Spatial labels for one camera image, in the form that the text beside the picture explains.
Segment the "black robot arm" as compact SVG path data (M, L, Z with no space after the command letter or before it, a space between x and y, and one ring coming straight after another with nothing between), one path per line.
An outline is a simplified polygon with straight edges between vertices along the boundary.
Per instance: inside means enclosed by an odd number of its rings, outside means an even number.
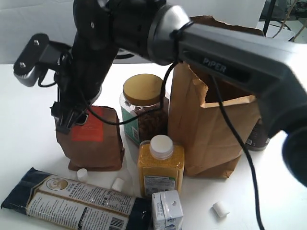
M76 36L58 59L59 101L51 114L68 134L99 96L118 53L159 65L196 66L256 96L269 137L284 131L283 160L307 183L307 92L299 79L306 45L194 23L164 0L76 0Z

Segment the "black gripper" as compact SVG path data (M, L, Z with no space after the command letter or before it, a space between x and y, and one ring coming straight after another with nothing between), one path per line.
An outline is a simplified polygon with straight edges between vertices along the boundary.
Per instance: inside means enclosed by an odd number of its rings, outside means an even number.
M67 51L55 71L58 100L51 107L56 131L69 134L72 127L84 125L88 107L99 97L101 85L113 63L112 51Z

